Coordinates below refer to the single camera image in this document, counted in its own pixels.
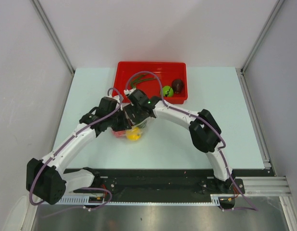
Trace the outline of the clear zip top bag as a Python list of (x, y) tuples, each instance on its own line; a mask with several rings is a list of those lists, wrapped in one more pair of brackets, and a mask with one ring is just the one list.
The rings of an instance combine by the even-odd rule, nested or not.
[(126, 138), (130, 141), (139, 140), (148, 129), (151, 118), (141, 112), (131, 103), (123, 104), (123, 118), (119, 118), (117, 126), (112, 128), (116, 138)]

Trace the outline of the yellow fake lemon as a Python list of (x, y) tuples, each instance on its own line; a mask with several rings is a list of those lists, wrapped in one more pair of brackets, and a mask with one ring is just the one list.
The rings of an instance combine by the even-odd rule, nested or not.
[(142, 130), (138, 127), (126, 131), (126, 138), (130, 141), (137, 141), (142, 136)]

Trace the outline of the green fake chive sprig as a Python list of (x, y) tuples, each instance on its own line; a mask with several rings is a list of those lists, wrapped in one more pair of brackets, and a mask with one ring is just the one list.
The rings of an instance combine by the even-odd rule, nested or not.
[(135, 89), (136, 86), (140, 83), (147, 82), (147, 81), (152, 81), (156, 80), (155, 77), (147, 77), (148, 74), (140, 74), (137, 75), (131, 82), (130, 82), (130, 87)]

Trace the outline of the green fake ball fruit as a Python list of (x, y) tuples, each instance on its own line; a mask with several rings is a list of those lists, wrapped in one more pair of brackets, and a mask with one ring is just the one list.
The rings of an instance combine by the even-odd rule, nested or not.
[(163, 96), (163, 97), (173, 97), (173, 95), (174, 95), (174, 90), (173, 90), (173, 88), (172, 87), (170, 87), (170, 86), (164, 86), (163, 88), (162, 88), (162, 90), (161, 90), (161, 95)]

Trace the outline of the dark red fake fruit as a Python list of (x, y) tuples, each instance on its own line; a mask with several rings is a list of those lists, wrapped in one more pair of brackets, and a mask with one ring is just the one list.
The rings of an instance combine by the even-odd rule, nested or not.
[(175, 79), (172, 81), (171, 86), (172, 86), (174, 93), (179, 94), (184, 89), (184, 82), (183, 82), (183, 80), (178, 78), (178, 79)]

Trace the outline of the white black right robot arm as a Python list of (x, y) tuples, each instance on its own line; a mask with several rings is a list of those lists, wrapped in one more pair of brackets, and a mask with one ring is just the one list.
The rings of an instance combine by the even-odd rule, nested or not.
[(193, 112), (167, 102), (162, 96), (148, 96), (139, 89), (124, 90), (130, 101), (128, 115), (138, 123), (148, 117), (160, 118), (186, 128), (196, 149), (206, 154), (214, 173), (217, 189), (228, 193), (234, 187), (233, 169), (222, 149), (226, 147), (221, 129), (210, 111)]

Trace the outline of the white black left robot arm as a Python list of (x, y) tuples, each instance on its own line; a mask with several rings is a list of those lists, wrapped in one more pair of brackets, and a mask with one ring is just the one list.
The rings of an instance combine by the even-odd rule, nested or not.
[(26, 166), (26, 189), (29, 202), (38, 205), (33, 197), (50, 205), (56, 204), (66, 192), (86, 188), (94, 193), (101, 181), (92, 171), (82, 169), (66, 174), (65, 170), (79, 152), (108, 128), (118, 128), (124, 119), (123, 97), (105, 96), (79, 120), (75, 130), (55, 150), (41, 159), (32, 158)]

